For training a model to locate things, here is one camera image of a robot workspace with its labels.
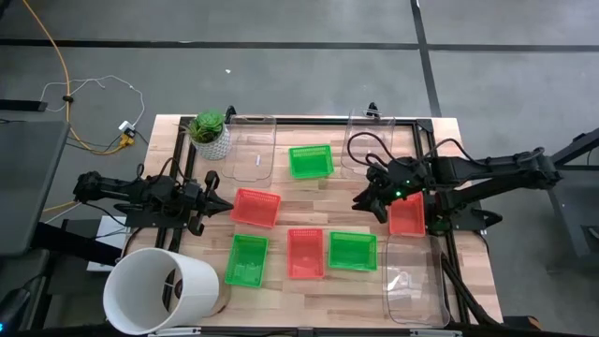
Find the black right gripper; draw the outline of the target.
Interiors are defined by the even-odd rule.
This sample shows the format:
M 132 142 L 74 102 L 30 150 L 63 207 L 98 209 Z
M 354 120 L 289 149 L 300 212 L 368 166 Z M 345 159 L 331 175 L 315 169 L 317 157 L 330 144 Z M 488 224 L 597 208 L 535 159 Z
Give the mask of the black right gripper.
M 424 188 L 424 166 L 413 157 L 392 159 L 383 170 L 370 168 L 369 174 L 369 188 L 353 198 L 352 209 L 372 212 L 381 224 L 388 220 L 387 206 Z

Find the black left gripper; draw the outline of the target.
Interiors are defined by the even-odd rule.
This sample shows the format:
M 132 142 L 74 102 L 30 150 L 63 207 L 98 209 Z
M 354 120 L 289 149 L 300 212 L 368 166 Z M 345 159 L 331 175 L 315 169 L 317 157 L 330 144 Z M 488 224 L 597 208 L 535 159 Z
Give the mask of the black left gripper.
M 202 219 L 204 216 L 212 217 L 220 212 L 233 209 L 229 201 L 220 198 L 215 190 L 220 183 L 220 178 L 215 170 L 209 170 L 205 176 L 206 186 L 201 187 L 196 179 L 188 180 L 183 184 L 183 203 L 191 212 L 195 212 L 188 222 L 188 230 L 195 236 L 201 236 L 204 230 Z

